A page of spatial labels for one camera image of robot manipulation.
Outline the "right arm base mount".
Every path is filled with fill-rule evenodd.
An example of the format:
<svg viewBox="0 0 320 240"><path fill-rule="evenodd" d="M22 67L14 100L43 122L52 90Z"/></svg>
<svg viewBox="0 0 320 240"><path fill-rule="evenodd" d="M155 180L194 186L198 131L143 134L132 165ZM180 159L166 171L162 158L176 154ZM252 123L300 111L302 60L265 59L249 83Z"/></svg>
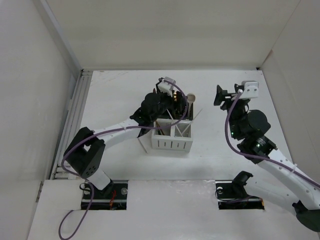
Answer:
<svg viewBox="0 0 320 240"><path fill-rule="evenodd" d="M265 209L261 198L247 194L243 187L237 186L231 180L217 180L214 195L219 210Z"/></svg>

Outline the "beige ceramic spoon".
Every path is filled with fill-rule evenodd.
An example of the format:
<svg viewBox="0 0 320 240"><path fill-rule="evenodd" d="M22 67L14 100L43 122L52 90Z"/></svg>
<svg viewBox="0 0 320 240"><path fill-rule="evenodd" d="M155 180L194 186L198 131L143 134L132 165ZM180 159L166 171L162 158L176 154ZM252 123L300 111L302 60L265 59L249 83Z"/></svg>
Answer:
<svg viewBox="0 0 320 240"><path fill-rule="evenodd" d="M193 93L187 94L187 102L191 105L195 102L196 96Z"/></svg>

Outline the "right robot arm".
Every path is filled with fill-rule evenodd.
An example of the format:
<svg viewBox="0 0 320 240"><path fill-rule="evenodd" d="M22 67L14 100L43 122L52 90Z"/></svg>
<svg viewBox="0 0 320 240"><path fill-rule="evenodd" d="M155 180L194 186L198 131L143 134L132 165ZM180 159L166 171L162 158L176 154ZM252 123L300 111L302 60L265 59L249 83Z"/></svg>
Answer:
<svg viewBox="0 0 320 240"><path fill-rule="evenodd" d="M294 215L309 230L320 231L320 185L287 159L277 145L266 137L271 128L266 115L250 110L249 102L259 95L256 81L234 85L234 93L216 87L214 106L227 112L224 135L227 145L236 154L267 171L287 189L271 186L252 173L241 171L225 191L231 197L221 200L229 204L259 197Z"/></svg>

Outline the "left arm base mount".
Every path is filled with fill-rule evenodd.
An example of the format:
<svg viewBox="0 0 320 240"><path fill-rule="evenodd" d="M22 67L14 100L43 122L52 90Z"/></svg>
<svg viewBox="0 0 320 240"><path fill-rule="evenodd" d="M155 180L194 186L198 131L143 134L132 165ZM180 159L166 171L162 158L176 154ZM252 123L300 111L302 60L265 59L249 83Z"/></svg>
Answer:
<svg viewBox="0 0 320 240"><path fill-rule="evenodd" d="M79 189L82 191L80 209L86 210L92 197L92 191L87 182L81 183ZM129 182L127 180L114 181L113 185L106 192L102 192L94 187L93 200L89 210L126 210L128 190Z"/></svg>

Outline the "gold fork green handle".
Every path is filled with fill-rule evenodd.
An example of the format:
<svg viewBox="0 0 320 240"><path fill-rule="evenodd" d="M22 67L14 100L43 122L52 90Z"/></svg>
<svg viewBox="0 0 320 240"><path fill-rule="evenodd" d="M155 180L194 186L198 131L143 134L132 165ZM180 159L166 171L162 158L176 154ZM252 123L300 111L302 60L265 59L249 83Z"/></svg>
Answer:
<svg viewBox="0 0 320 240"><path fill-rule="evenodd" d="M158 134L165 136L166 132L164 131L164 128L163 128L164 126L161 125L159 121L156 121L155 124L156 124L156 127L158 128Z"/></svg>

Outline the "gold spoon green handle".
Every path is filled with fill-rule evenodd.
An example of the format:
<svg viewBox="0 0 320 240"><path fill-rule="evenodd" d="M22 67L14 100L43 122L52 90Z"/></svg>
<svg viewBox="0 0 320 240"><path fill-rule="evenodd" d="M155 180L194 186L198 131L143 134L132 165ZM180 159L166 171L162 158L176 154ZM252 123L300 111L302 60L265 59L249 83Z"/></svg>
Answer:
<svg viewBox="0 0 320 240"><path fill-rule="evenodd" d="M173 100L174 102L180 102L184 100L184 97L180 91L175 91L173 93Z"/></svg>

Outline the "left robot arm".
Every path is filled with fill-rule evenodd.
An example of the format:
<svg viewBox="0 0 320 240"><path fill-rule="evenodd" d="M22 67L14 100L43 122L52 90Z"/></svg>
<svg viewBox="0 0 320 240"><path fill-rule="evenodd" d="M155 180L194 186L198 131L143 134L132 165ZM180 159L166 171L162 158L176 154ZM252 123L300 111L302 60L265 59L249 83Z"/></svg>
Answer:
<svg viewBox="0 0 320 240"><path fill-rule="evenodd" d="M72 168L70 174L88 181L100 198L107 198L111 195L113 181L100 169L104 151L126 140L144 136L155 128L154 122L165 112L179 110L180 119L184 119L187 103L186 95L180 90L165 92L157 89L150 92L125 121L100 132L81 128L64 152L61 165L68 163Z"/></svg>

